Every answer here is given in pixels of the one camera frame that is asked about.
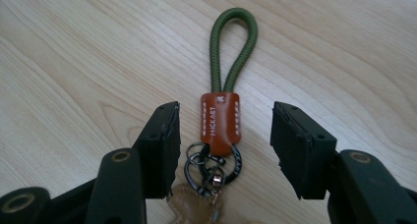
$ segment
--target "light wooden surface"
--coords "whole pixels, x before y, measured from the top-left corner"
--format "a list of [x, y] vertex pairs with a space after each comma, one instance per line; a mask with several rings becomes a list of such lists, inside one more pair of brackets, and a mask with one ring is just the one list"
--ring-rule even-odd
[[[299, 201], [280, 172], [268, 144], [276, 100], [417, 190], [417, 0], [0, 0], [0, 196], [41, 186], [55, 197], [92, 179], [174, 100], [185, 183], [209, 32], [231, 7], [254, 14], [260, 38], [235, 87], [244, 168], [224, 189], [222, 223], [329, 223], [327, 202]], [[223, 32], [223, 76], [245, 39], [239, 25]], [[174, 219], [165, 200], [147, 203], [149, 223]]]

